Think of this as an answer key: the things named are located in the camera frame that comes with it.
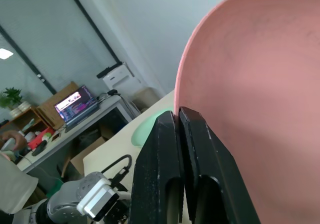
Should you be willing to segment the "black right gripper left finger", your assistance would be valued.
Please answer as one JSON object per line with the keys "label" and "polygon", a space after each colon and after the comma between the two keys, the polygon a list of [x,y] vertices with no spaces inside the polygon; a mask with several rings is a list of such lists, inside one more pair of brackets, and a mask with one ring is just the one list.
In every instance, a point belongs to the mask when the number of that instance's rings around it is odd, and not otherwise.
{"label": "black right gripper left finger", "polygon": [[184,171],[180,138],[171,111],[160,114],[134,166],[129,222],[179,224],[183,219]]}

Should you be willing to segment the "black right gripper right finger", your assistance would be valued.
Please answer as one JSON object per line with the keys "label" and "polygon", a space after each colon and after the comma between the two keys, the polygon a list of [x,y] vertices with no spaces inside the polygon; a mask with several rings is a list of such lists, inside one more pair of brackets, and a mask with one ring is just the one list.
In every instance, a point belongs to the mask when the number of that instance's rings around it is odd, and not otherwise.
{"label": "black right gripper right finger", "polygon": [[182,107],[178,114],[185,191],[193,224],[259,224],[234,157],[202,115]]}

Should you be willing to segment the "person's bare hand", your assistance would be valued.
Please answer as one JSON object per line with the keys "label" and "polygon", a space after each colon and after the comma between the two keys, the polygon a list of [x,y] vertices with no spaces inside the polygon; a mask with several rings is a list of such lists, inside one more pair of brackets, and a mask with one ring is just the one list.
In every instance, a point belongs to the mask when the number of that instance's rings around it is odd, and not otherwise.
{"label": "person's bare hand", "polygon": [[20,151],[27,145],[25,137],[16,130],[8,130],[0,135],[1,151]]}

